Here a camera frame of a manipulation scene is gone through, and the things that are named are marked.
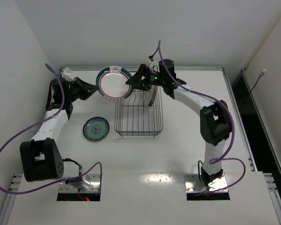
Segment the green red rimmed plate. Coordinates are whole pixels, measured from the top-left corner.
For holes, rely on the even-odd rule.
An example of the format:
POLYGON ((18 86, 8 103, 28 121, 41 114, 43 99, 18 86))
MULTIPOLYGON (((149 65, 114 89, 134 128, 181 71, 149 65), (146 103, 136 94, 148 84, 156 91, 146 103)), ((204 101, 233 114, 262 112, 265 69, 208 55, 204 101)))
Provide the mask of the green red rimmed plate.
POLYGON ((131 73, 120 66, 103 68, 96 77, 96 86, 99 93, 111 101, 122 101, 133 93, 133 87, 126 84, 132 78, 131 73))
POLYGON ((158 94, 158 87, 157 86, 152 86, 151 87, 151 92, 150 92, 150 98, 149 98, 149 102, 148 102, 148 106, 149 107, 153 106, 157 94, 158 94))

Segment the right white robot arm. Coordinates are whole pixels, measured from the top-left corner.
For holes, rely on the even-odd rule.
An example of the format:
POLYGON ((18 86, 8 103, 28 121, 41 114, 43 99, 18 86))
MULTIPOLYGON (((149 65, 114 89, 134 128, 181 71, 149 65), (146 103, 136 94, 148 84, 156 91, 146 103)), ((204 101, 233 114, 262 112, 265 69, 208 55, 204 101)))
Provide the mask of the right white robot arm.
POLYGON ((126 81, 134 89, 149 91, 154 86, 161 86, 166 95, 183 103, 193 110, 200 118, 200 134, 205 141, 205 158, 201 166, 199 180, 208 186, 215 179, 222 177, 222 163, 210 163, 223 154, 226 141, 232 132, 232 121, 226 111, 224 101, 212 101, 200 94, 193 93, 186 82, 177 78, 174 61, 165 59, 159 61, 159 70, 141 64, 138 71, 126 81))

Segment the white plate grey rim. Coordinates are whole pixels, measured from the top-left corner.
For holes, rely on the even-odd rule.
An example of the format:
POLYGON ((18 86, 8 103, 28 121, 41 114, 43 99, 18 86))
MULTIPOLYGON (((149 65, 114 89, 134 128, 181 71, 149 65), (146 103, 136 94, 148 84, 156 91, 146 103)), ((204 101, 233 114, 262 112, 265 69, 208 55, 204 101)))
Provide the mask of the white plate grey rim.
POLYGON ((148 107, 150 105, 151 98, 152 98, 151 97, 152 91, 153 91, 153 89, 151 88, 151 90, 143 92, 143 105, 144 105, 144 107, 148 107))

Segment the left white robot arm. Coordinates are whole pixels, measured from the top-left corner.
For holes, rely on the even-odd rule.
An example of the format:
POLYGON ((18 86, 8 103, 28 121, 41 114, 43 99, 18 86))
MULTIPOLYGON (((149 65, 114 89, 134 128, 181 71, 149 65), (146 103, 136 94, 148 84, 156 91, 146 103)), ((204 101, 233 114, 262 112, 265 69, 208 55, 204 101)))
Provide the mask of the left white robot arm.
POLYGON ((44 122, 37 133, 20 145, 24 177, 28 182, 60 179, 64 162, 56 145, 58 136, 71 117, 73 102, 86 100, 99 88, 78 77, 73 81, 56 78, 50 82, 44 122))

